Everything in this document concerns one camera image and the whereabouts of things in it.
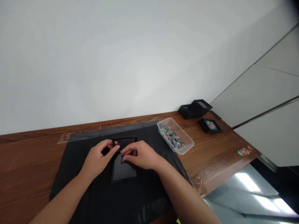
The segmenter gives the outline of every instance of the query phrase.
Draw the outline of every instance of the small black box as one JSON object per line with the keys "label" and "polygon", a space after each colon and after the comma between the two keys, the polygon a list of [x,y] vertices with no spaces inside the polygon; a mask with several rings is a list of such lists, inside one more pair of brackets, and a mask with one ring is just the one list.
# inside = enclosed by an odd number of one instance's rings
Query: small black box
{"label": "small black box", "polygon": [[200,117],[198,114],[190,113],[190,111],[188,110],[188,107],[190,105],[191,104],[181,105],[180,109],[178,110],[178,112],[185,120]]}
{"label": "small black box", "polygon": [[212,119],[202,118],[198,121],[199,125],[205,133],[221,133],[222,129],[218,126],[216,121]]}
{"label": "small black box", "polygon": [[198,117],[203,117],[213,107],[204,100],[193,100],[188,107],[188,111],[192,114],[197,114]]}

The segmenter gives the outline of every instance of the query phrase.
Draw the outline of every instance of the plastic wrap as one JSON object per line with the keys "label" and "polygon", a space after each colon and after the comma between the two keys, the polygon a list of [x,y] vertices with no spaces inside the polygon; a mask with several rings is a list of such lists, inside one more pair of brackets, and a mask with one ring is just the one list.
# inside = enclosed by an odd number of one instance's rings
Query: plastic wrap
{"label": "plastic wrap", "polygon": [[191,180],[195,190],[200,194],[200,196],[204,197],[207,195],[207,190],[198,175],[195,175],[190,180]]}

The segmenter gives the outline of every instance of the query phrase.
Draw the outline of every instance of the round badge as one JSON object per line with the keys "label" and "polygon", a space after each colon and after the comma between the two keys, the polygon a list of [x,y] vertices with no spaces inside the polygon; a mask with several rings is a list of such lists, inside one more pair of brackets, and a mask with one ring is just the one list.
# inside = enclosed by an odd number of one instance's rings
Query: round badge
{"label": "round badge", "polygon": [[249,151],[252,152],[253,149],[250,146],[247,146],[247,148],[249,149]]}
{"label": "round badge", "polygon": [[243,149],[241,149],[240,151],[241,151],[241,153],[243,153],[245,156],[247,156],[247,153],[246,153],[246,152],[244,152],[244,150],[243,150]]}
{"label": "round badge", "polygon": [[245,148],[243,148],[243,151],[246,152],[247,154],[250,154],[250,152]]}
{"label": "round badge", "polygon": [[243,154],[243,153],[241,153],[241,151],[240,151],[240,150],[238,150],[238,153],[239,153],[239,155],[240,155],[240,156],[244,156],[244,154]]}

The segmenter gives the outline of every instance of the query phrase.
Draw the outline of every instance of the left hand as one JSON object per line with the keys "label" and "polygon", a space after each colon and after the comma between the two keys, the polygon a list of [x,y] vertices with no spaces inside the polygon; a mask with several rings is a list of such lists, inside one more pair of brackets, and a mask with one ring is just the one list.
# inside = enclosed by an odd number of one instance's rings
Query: left hand
{"label": "left hand", "polygon": [[[105,147],[108,147],[110,152],[103,156],[102,151]],[[96,146],[92,147],[85,159],[80,174],[92,182],[105,169],[119,147],[119,145],[112,147],[112,140],[109,139],[101,141]]]}

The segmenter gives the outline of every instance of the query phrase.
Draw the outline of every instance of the white cabinet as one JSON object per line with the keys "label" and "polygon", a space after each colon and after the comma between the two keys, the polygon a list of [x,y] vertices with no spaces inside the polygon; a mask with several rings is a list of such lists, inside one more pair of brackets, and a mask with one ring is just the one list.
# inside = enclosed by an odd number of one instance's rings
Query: white cabinet
{"label": "white cabinet", "polygon": [[298,95],[298,76],[253,65],[211,105],[234,127]]}
{"label": "white cabinet", "polygon": [[289,33],[256,64],[299,76],[299,27]]}
{"label": "white cabinet", "polygon": [[235,129],[277,166],[299,165],[299,100]]}

